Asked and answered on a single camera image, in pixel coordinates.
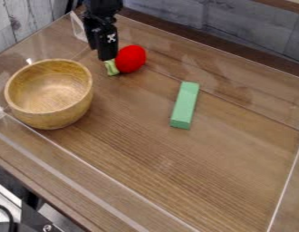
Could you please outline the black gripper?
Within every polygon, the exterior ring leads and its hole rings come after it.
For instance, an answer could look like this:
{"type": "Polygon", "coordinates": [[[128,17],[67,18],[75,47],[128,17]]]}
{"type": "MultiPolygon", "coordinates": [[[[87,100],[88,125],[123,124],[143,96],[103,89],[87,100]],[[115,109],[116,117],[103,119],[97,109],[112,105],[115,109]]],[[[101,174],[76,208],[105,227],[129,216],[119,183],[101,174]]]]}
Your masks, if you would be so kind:
{"type": "Polygon", "coordinates": [[[84,7],[84,31],[89,47],[92,50],[97,49],[97,56],[101,61],[112,60],[119,52],[115,15],[124,8],[124,0],[84,0],[84,7]]]}

